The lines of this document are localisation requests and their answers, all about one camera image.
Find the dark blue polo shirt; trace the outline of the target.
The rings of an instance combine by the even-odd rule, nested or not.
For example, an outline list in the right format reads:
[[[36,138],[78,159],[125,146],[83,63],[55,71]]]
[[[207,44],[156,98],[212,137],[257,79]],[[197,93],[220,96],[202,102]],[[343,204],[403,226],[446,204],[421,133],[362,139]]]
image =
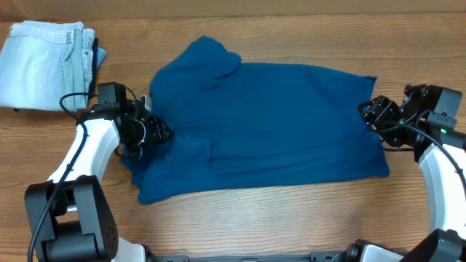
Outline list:
[[[245,63],[215,39],[193,41],[151,81],[152,112],[174,136],[125,160],[139,201],[388,176],[379,136],[358,113],[375,82],[314,65]]]

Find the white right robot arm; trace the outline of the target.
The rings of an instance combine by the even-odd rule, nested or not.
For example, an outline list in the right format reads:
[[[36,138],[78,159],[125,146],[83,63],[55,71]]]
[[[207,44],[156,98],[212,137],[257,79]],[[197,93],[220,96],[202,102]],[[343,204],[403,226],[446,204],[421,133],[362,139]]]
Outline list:
[[[430,233],[401,254],[359,239],[333,261],[465,261],[465,134],[455,131],[462,93],[406,85],[401,105],[378,96],[358,106],[389,150],[412,151],[427,189]]]

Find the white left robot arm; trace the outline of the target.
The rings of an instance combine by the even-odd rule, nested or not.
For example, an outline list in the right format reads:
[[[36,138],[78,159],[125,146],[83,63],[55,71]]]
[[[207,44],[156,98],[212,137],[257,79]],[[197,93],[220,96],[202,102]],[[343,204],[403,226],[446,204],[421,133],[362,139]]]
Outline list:
[[[155,261],[150,249],[119,236],[101,188],[111,155],[127,158],[168,142],[174,133],[151,114],[151,98],[123,84],[98,85],[97,103],[76,121],[76,137],[59,168],[25,191],[31,229],[28,261]]]

